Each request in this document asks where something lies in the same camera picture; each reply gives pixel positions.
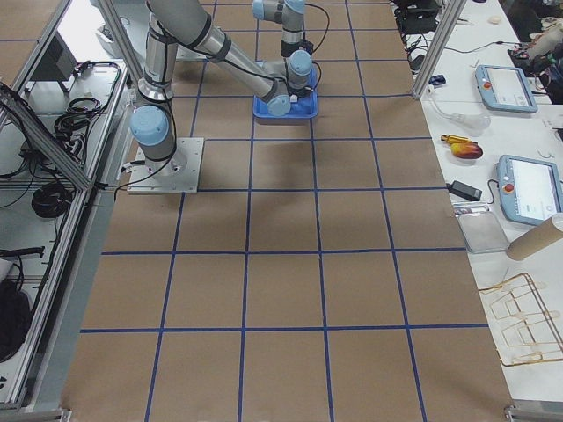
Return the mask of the blue plastic tray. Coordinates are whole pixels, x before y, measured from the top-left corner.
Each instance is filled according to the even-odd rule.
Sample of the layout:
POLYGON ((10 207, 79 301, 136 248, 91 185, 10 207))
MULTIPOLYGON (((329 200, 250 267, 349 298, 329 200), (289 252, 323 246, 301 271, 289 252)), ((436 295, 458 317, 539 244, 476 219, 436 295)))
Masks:
POLYGON ((268 75, 280 78, 281 83, 287 86, 289 96, 295 94, 299 97, 296 103, 289 100, 289 112, 282 116, 272 115, 267 109, 267 104, 254 97, 253 115, 258 120, 282 124, 285 121, 313 118, 318 114, 317 71, 309 56, 305 59, 294 57, 274 62, 259 61, 257 64, 268 75))

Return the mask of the gold bottle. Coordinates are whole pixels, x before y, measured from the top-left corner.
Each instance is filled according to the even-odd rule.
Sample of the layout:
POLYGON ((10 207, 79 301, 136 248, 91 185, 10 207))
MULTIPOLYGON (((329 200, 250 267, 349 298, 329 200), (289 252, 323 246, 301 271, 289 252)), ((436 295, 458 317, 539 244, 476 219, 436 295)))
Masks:
POLYGON ((472 140, 470 138, 460 135, 441 135, 441 140, 449 145, 456 143, 472 143, 472 140))

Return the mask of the black power adapter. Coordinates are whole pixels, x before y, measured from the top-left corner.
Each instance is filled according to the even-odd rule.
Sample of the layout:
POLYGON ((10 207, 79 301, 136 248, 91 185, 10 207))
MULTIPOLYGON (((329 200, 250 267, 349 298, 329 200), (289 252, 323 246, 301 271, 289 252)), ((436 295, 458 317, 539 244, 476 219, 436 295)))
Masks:
POLYGON ((447 190, 450 194, 457 196, 468 201, 480 201, 482 191, 474 186, 469 186, 458 180, 454 180, 446 184, 447 190))

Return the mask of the mango fruit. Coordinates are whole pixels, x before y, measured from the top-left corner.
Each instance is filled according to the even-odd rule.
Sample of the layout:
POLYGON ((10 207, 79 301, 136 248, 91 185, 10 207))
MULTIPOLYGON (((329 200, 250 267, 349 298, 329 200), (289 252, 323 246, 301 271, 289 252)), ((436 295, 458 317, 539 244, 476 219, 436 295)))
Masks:
POLYGON ((483 149, 476 142, 451 143, 450 151, 454 157, 460 159, 478 159, 483 156, 483 149))

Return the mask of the clear plastic lidded box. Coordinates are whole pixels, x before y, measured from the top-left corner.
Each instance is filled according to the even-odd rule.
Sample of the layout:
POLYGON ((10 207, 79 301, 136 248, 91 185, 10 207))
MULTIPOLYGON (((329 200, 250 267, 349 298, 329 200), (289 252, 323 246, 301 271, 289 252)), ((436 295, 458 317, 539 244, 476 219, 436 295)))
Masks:
POLYGON ((492 212, 471 213, 457 217, 468 252, 473 254, 502 252, 509 241, 492 212))

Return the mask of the clear light bulb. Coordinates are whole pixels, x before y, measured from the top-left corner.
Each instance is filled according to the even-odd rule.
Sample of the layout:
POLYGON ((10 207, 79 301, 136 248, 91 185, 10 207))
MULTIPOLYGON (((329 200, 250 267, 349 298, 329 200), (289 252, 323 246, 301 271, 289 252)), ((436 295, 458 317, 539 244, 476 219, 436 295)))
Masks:
POLYGON ((458 125, 465 127, 472 131, 481 132, 487 129, 491 124, 491 119, 488 114, 461 114, 452 113, 449 119, 456 122, 458 125))

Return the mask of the near teach pendant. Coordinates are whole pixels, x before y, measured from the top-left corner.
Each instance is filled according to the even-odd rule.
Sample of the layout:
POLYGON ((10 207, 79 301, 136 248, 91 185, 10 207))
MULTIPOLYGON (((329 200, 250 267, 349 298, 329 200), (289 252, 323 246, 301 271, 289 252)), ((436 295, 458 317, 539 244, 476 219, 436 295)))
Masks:
POLYGON ((562 211, 555 163, 503 155, 496 166, 501 210, 512 222, 537 226, 562 211))

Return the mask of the teach pendant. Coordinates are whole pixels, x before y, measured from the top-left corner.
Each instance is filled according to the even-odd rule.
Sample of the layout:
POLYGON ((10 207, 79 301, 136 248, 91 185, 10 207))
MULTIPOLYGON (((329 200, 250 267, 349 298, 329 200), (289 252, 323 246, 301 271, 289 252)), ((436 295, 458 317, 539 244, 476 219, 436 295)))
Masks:
POLYGON ((537 103, 523 71, 514 67, 478 65, 475 79, 488 110, 533 114, 537 103))
POLYGON ((562 211, 555 163, 503 155, 496 166, 501 210, 512 222, 537 226, 562 211))

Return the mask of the far teach pendant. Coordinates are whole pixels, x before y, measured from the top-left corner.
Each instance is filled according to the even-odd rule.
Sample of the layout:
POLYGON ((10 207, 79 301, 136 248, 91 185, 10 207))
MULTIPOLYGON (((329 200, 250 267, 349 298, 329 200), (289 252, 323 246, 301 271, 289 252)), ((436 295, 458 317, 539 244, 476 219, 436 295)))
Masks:
POLYGON ((537 103, 523 71, 514 67, 478 65, 475 79, 488 110, 533 114, 537 103))

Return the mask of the cardboard tube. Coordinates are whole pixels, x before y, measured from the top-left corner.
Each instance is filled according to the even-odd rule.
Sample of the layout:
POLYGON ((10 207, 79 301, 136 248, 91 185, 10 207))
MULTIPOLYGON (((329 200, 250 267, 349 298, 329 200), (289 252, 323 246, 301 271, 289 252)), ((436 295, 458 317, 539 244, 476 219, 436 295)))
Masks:
POLYGON ((511 259, 521 261, 561 239, 562 213, 557 213, 512 241, 506 253, 511 259))

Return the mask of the aluminium frame post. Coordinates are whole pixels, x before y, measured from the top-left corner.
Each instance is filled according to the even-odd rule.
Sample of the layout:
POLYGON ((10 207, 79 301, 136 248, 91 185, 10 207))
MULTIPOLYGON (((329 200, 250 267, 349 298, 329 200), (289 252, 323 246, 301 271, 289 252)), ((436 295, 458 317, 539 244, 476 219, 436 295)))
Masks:
POLYGON ((430 43, 425 59, 420 67, 420 71, 414 80, 412 95, 415 99, 421 99, 430 77, 434 74, 435 67, 440 60, 457 20, 465 6, 465 0, 448 1, 444 9, 440 23, 435 31, 435 35, 430 43))

